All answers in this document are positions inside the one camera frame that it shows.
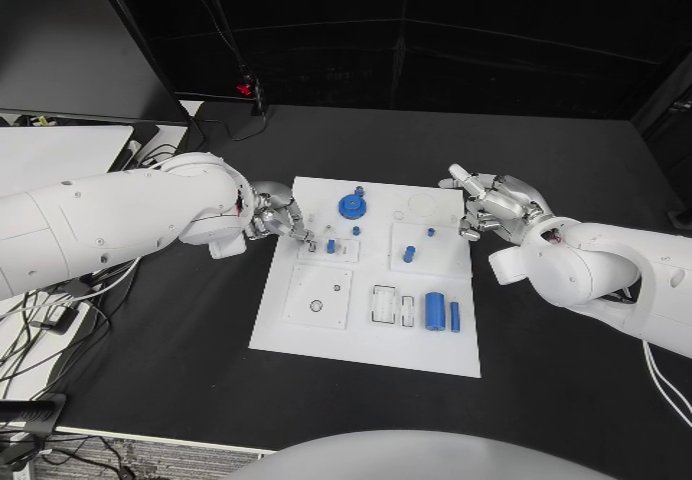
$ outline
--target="black monitor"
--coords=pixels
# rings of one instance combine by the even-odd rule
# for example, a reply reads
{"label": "black monitor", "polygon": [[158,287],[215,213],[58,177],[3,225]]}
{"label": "black monitor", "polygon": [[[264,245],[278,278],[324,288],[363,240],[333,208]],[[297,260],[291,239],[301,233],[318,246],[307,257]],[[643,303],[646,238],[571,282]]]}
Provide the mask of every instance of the black monitor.
{"label": "black monitor", "polygon": [[120,0],[0,1],[0,111],[187,125]]}

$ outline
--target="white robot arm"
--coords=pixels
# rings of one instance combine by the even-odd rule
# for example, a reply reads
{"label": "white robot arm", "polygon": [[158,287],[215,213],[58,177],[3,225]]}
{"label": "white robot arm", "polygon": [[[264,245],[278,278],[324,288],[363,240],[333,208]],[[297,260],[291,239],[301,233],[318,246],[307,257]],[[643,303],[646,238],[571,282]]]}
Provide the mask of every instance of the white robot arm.
{"label": "white robot arm", "polygon": [[[556,217],[516,178],[450,173],[440,186],[470,194],[460,235],[494,231],[517,245],[490,256],[500,284],[528,278],[549,303],[692,357],[692,239]],[[633,301],[617,291],[640,278]]]}
{"label": "white robot arm", "polygon": [[164,248],[176,238],[213,258],[269,233],[311,239],[288,187],[254,186],[209,153],[158,169],[82,179],[0,198],[0,300]]}

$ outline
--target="red light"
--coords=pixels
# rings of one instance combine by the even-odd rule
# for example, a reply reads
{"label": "red light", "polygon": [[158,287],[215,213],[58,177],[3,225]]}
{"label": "red light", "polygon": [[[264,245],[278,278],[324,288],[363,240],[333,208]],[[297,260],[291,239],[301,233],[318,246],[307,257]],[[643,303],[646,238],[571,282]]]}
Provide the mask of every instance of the red light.
{"label": "red light", "polygon": [[249,85],[238,85],[235,88],[246,97],[252,95],[252,90],[249,89]]}

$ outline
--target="black wall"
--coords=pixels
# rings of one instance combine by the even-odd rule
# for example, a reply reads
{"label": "black wall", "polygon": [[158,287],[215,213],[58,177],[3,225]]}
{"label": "black wall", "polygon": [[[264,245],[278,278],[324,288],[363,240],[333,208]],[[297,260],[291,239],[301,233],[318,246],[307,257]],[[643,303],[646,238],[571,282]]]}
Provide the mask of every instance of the black wall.
{"label": "black wall", "polygon": [[[627,119],[692,44],[683,0],[222,4],[280,104]],[[235,95],[202,0],[127,5],[176,90]]]}

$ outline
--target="small blue part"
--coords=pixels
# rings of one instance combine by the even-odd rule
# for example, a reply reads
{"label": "small blue part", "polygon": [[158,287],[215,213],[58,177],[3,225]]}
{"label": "small blue part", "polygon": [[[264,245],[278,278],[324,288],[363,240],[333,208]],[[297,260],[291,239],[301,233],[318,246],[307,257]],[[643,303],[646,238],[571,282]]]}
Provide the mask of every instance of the small blue part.
{"label": "small blue part", "polygon": [[450,309],[451,309],[451,331],[454,333],[458,333],[461,330],[461,320],[458,317],[458,303],[451,302],[450,303]]}
{"label": "small blue part", "polygon": [[425,294],[425,329],[432,332],[444,330],[444,295],[437,292]]}
{"label": "small blue part", "polygon": [[404,254],[404,261],[411,263],[414,261],[415,247],[411,245],[406,247],[406,253]]}
{"label": "small blue part", "polygon": [[365,215],[366,208],[368,206],[363,197],[357,195],[357,193],[346,195],[339,201],[339,213],[342,214],[342,217],[349,220],[357,220]]}

